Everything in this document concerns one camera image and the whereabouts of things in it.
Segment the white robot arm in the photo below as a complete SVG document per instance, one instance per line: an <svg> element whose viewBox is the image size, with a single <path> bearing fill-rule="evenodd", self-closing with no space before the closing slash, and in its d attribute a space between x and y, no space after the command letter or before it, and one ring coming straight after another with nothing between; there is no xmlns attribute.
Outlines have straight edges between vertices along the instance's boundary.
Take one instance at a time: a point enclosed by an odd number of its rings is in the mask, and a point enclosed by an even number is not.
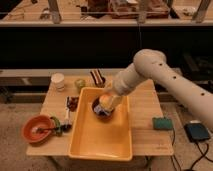
<svg viewBox="0 0 213 171"><path fill-rule="evenodd" d="M163 52L152 49L138 51L133 62L120 71L112 85L100 97L100 106L111 112L121 101L147 79L164 87L209 130L213 131L213 94L182 77L166 63Z"/></svg>

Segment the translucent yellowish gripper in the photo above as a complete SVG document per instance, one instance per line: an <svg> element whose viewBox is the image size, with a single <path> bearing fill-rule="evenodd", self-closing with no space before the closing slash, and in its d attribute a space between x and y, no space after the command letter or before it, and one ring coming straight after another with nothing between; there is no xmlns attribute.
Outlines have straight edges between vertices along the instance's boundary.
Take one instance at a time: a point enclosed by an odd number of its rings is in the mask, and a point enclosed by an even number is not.
<svg viewBox="0 0 213 171"><path fill-rule="evenodd" d="M118 96L118 95L115 95L115 94L110 94L110 93L106 93L107 95L110 95L111 98L112 98L112 108L110 110L106 110L104 109L102 106L102 108L106 111L112 111L116 108L117 105L120 104L121 100L122 100L122 97L121 96Z"/></svg>

